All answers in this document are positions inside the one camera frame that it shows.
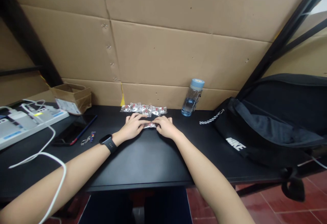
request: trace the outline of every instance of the water bottle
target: water bottle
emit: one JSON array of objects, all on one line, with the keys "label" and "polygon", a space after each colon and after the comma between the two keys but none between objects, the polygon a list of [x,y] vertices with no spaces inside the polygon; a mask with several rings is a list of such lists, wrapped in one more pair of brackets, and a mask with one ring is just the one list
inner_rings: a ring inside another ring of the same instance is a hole
[{"label": "water bottle", "polygon": [[188,89],[183,108],[182,114],[186,117],[191,116],[192,112],[195,110],[199,98],[201,97],[202,89],[204,86],[204,81],[201,79],[192,79],[190,88]]}]

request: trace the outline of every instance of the black desk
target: black desk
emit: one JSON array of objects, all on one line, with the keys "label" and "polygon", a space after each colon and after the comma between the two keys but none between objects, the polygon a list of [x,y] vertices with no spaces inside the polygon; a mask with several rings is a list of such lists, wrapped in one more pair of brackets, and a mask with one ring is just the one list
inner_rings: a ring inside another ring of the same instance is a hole
[{"label": "black desk", "polygon": [[[81,139],[70,147],[49,145],[45,152],[67,162],[108,134],[118,131],[130,113],[121,113],[120,107],[93,106],[86,113],[98,118]],[[212,111],[195,111],[184,117],[180,110],[168,109],[167,116],[174,125],[225,175],[233,185],[243,183],[276,182],[281,180],[278,171],[261,167],[242,158],[211,125],[199,125],[199,121],[211,117]],[[60,133],[75,116],[70,116],[53,128]],[[80,145],[91,131],[96,131],[95,142]],[[50,139],[52,132],[44,129],[0,152],[0,198],[14,198],[59,165],[46,156],[8,169],[28,156],[37,153]],[[87,191],[188,186],[193,185],[191,175],[175,145],[162,137],[155,129],[144,129],[136,138],[124,142],[117,153],[100,167],[85,185]]]}]

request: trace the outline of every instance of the black watch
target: black watch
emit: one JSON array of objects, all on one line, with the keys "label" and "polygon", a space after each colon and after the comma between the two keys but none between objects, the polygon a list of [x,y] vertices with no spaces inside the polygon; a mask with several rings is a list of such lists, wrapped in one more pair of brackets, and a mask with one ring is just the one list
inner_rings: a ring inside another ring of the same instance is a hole
[{"label": "black watch", "polygon": [[117,146],[112,141],[112,135],[108,134],[102,137],[99,141],[100,144],[106,145],[110,153],[113,154],[117,150]]}]

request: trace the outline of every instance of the black backpack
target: black backpack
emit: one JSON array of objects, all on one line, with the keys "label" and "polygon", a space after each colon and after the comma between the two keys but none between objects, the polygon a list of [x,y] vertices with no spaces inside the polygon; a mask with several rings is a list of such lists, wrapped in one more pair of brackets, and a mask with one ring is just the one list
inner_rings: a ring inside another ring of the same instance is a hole
[{"label": "black backpack", "polygon": [[285,182],[283,192],[304,201],[297,165],[327,155],[327,78],[298,74],[262,78],[214,112],[200,124],[212,122],[243,157],[288,170],[291,185]]}]

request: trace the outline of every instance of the candy wrapper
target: candy wrapper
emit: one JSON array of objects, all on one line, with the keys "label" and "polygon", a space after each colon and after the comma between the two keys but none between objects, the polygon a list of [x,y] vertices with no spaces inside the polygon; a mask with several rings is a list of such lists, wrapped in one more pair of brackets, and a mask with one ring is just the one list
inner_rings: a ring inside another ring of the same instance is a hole
[{"label": "candy wrapper", "polygon": [[142,113],[145,109],[149,109],[148,105],[141,105],[139,112]]},{"label": "candy wrapper", "polygon": [[150,122],[148,124],[144,124],[144,128],[143,129],[147,129],[147,128],[156,128],[156,124],[153,122]]},{"label": "candy wrapper", "polygon": [[150,106],[150,110],[151,110],[152,114],[154,114],[156,116],[160,116],[159,107]]},{"label": "candy wrapper", "polygon": [[160,114],[166,114],[167,113],[167,107],[159,108]]},{"label": "candy wrapper", "polygon": [[120,111],[121,111],[121,112],[130,112],[130,107],[129,107],[129,105],[122,106],[122,108],[121,108]]},{"label": "candy wrapper", "polygon": [[145,109],[142,111],[142,114],[145,114],[147,117],[151,117],[152,113],[150,109]]},{"label": "candy wrapper", "polygon": [[140,110],[141,103],[140,102],[138,102],[138,103],[130,103],[129,107],[130,107],[130,111],[131,112],[138,112]]}]

